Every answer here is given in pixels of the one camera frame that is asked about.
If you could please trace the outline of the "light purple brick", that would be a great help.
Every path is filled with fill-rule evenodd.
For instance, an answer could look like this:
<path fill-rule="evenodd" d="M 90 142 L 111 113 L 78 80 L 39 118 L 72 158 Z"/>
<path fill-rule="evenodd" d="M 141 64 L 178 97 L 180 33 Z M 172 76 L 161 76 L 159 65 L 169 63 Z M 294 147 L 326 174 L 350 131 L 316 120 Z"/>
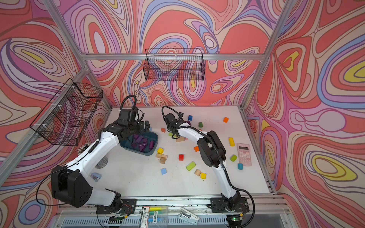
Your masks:
<path fill-rule="evenodd" d="M 134 143 L 141 143 L 141 141 L 144 139 L 143 135 L 133 135 L 133 142 Z"/>

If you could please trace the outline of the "teal plastic storage bin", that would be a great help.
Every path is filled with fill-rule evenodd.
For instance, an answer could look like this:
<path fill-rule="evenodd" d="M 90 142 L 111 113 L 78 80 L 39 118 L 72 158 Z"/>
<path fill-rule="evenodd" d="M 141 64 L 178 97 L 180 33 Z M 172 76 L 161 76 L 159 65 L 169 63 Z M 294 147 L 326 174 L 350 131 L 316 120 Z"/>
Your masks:
<path fill-rule="evenodd" d="M 134 134 L 124 139 L 120 146 L 130 152 L 150 156 L 157 148 L 158 139 L 154 132 Z"/>

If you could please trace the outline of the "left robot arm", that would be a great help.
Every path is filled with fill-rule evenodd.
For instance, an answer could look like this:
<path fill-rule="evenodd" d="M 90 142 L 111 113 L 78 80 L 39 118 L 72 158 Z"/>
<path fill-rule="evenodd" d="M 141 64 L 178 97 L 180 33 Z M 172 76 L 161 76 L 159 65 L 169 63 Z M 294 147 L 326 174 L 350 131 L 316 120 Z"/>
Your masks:
<path fill-rule="evenodd" d="M 96 165 L 128 137 L 149 131 L 150 125 L 139 115 L 136 102 L 131 108 L 119 108 L 113 123 L 99 130 L 97 139 L 74 160 L 64 167 L 56 166 L 50 174 L 51 195 L 75 208 L 84 205 L 104 206 L 111 214 L 118 214 L 123 207 L 121 195 L 113 190 L 92 187 L 90 181 Z"/>

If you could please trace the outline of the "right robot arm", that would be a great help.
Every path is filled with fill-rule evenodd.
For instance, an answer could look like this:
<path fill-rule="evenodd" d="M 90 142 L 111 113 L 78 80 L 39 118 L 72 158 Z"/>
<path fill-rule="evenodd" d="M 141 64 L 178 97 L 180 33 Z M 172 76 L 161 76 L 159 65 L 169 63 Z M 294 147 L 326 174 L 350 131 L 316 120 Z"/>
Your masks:
<path fill-rule="evenodd" d="M 204 132 L 183 120 L 183 113 L 164 105 L 161 108 L 163 120 L 166 123 L 168 132 L 177 138 L 185 137 L 196 142 L 204 163 L 211 167 L 218 180 L 221 189 L 221 199 L 224 209 L 234 211 L 241 209 L 245 214 L 250 211 L 247 203 L 242 203 L 241 192 L 246 193 L 252 203 L 252 215 L 255 215 L 256 208 L 252 195 L 244 189 L 235 187 L 229 178 L 226 169 L 226 150 L 215 131 Z"/>

